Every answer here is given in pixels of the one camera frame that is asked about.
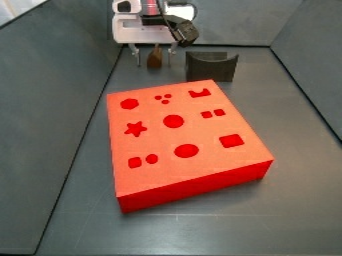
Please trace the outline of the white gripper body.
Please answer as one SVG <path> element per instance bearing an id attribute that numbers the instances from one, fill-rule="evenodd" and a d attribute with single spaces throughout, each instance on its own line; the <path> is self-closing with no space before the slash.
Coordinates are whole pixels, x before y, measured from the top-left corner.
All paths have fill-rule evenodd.
<path id="1" fill-rule="evenodd" d="M 114 0 L 113 33 L 118 43 L 177 42 L 163 25 L 145 26 L 143 15 L 175 15 L 193 22 L 197 7 L 186 0 Z"/>

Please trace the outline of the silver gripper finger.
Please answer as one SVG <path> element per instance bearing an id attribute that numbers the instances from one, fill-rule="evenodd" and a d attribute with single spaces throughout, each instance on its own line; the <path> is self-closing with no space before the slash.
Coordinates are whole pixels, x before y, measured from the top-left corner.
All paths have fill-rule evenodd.
<path id="1" fill-rule="evenodd" d="M 167 50 L 169 58 L 167 58 L 167 64 L 169 67 L 171 67 L 173 57 L 177 54 L 177 48 L 178 48 L 178 42 L 173 42 L 170 45 L 170 48 Z"/>
<path id="2" fill-rule="evenodd" d="M 130 43 L 129 47 L 131 49 L 133 56 L 137 59 L 137 65 L 138 65 L 138 67 L 141 67 L 141 50 L 134 43 Z"/>

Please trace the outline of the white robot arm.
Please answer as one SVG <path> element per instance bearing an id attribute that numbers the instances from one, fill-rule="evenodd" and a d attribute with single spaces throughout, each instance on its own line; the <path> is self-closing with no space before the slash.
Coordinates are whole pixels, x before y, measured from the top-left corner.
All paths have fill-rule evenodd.
<path id="1" fill-rule="evenodd" d="M 153 44 L 147 67 L 162 67 L 161 45 L 169 44 L 169 57 L 178 46 L 189 47 L 200 37 L 193 24 L 197 8 L 187 2 L 171 0 L 114 0 L 113 35 L 118 43 L 127 44 L 137 62 L 141 62 L 138 44 Z"/>

